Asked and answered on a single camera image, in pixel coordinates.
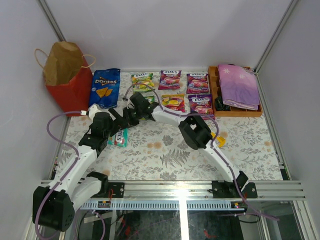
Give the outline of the teal snack package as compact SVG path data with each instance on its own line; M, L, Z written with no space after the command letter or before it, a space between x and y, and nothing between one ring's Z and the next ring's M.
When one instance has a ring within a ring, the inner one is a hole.
M119 130L115 135L109 137L107 144L125 148L128 144L128 129Z

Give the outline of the green snack package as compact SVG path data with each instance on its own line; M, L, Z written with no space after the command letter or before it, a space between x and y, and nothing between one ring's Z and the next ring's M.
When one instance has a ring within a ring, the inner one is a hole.
M155 89L153 82L153 73L143 72L131 75L134 93L146 93Z

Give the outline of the orange snack package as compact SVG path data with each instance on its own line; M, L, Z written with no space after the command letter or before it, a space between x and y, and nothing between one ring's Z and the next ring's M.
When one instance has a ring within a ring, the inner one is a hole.
M161 96L162 105L174 111L185 112L184 94L164 94Z

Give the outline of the blue Doritos chip bag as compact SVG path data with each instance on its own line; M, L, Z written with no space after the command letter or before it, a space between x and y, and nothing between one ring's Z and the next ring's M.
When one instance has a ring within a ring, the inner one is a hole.
M115 108L118 105L120 83L119 68L96 70L92 78L89 106L97 104L102 109Z

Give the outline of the purple candy bag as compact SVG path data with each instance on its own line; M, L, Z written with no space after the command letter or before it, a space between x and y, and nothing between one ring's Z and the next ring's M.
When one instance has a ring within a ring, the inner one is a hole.
M188 95L188 100L191 112L215 118L212 108L212 96L210 94L191 94Z
M207 73L188 73L187 94L205 94L209 92L208 74Z
M179 89L181 72L181 70L161 70L158 90Z

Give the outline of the red paper bag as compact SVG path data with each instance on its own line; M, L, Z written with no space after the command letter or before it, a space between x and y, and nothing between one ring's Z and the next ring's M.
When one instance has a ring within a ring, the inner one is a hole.
M82 53L76 43L55 42L46 62L41 64L44 85L55 102L68 117L78 117L89 107L93 74L91 66L96 58Z

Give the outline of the yellow snack bar packet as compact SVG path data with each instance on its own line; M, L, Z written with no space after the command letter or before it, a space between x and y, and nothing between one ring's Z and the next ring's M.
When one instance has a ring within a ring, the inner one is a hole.
M216 144L217 144L217 146L218 146L219 148L222 148L222 147L225 145L225 143L226 143L226 139L223 138L222 136L218 135L218 136L216 137L215 142L216 142Z

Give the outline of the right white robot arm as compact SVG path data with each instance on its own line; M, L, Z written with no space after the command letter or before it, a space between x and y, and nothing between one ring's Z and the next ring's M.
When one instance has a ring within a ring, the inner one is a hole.
M158 102L150 103L139 93L134 93L124 107L123 116L128 125L136 126L140 119L160 122L179 128L186 144L193 150L202 151L210 160L215 161L216 167L223 179L228 182L228 192L233 197L240 197L246 191L249 179L246 174L230 162L216 144L216 136L212 135L210 127L203 120L203 114L192 112L185 114L163 107Z

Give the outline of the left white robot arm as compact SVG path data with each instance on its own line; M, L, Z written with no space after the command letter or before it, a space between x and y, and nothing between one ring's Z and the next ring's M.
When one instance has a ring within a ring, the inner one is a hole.
M76 211L91 197L124 196L124 183L109 183L108 176L103 173L93 171L81 179L106 148L115 129L109 113L101 111L96 104L81 114L88 115L92 124L75 149L74 158L47 186L38 186L33 193L32 222L36 227L65 232Z

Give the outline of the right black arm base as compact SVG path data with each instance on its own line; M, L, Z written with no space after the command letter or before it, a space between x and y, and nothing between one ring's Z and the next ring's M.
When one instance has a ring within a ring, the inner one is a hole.
M212 194L215 199L241 198L233 182L214 180L211 182ZM245 199L257 199L257 189L254 182L248 182L243 190L240 190Z

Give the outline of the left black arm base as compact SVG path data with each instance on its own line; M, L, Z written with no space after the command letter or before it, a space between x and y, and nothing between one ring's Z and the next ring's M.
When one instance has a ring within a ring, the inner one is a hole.
M103 183L100 191L93 198L123 198L125 193L124 182Z

